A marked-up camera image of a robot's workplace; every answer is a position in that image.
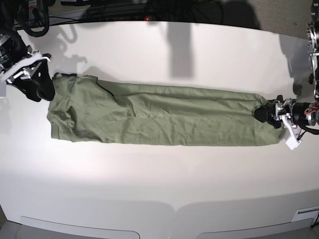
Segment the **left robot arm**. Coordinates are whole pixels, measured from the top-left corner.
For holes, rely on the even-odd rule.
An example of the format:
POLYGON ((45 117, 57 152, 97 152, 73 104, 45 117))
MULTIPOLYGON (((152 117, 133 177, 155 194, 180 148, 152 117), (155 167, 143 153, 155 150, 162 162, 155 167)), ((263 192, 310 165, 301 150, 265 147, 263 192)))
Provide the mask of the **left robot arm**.
POLYGON ((308 46, 302 47, 303 59, 310 62, 311 69, 306 76, 298 76, 303 64, 294 59, 289 62, 290 72, 294 78, 293 91, 296 99, 284 99, 278 95, 264 106, 254 110, 254 117, 266 122, 275 129, 282 125, 288 129, 290 136, 286 145, 294 150, 302 142, 305 133, 318 135, 314 126, 319 123, 319 2, 312 1, 311 23, 307 26, 308 46))

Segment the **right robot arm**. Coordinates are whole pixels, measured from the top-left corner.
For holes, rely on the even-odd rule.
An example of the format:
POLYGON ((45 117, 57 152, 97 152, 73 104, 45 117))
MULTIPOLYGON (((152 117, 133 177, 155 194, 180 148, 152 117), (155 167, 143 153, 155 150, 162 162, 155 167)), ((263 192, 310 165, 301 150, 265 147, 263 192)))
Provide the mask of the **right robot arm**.
POLYGON ((32 37, 44 36, 50 27, 48 8, 52 0, 42 1, 42 13, 33 9, 34 21, 42 28, 33 31, 29 25, 28 1, 2 0, 0 2, 0 96, 6 97, 7 86, 20 90, 28 99, 52 101, 55 89, 48 71, 51 54, 42 54, 26 45, 14 24, 32 37))

